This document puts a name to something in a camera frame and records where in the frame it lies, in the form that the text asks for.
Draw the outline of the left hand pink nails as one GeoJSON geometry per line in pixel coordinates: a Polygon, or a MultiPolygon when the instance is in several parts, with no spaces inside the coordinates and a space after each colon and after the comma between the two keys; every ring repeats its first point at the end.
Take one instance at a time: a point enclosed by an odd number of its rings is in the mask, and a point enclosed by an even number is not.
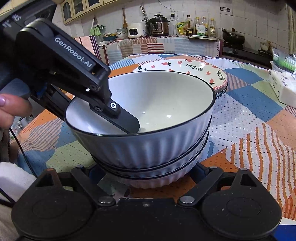
{"type": "Polygon", "coordinates": [[[9,129],[15,116],[27,117],[32,114],[32,105],[28,100],[11,94],[1,94],[0,125],[9,129]]]}

